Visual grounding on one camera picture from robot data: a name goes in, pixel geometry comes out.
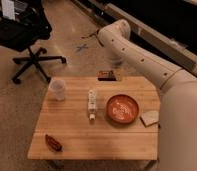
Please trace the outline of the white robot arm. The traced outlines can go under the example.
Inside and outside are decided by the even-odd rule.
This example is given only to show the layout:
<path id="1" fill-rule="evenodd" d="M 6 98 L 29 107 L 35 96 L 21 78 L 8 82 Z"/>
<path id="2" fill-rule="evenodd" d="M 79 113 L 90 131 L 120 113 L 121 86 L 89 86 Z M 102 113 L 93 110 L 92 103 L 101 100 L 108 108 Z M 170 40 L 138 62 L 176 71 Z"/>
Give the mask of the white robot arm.
<path id="1" fill-rule="evenodd" d="M 197 77 L 130 41 L 120 19 L 98 31 L 101 45 L 119 65 L 127 61 L 162 92 L 159 110 L 158 171 L 197 171 Z"/>

